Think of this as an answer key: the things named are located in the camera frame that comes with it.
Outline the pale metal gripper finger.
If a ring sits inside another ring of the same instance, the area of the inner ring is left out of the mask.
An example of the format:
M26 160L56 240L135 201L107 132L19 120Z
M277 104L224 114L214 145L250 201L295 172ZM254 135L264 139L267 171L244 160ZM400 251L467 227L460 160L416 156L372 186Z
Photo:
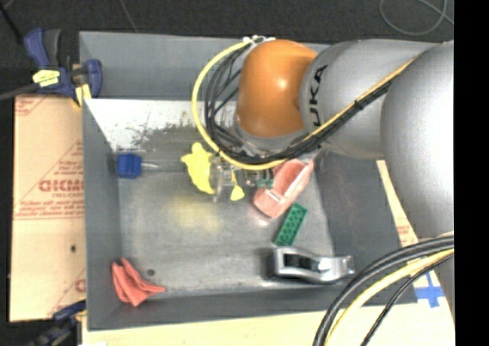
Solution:
M210 176L230 177L232 175L232 165L222 157L213 157L211 160Z
M229 179L217 179L215 181L215 193L213 194L214 202L229 202L232 197L234 183Z

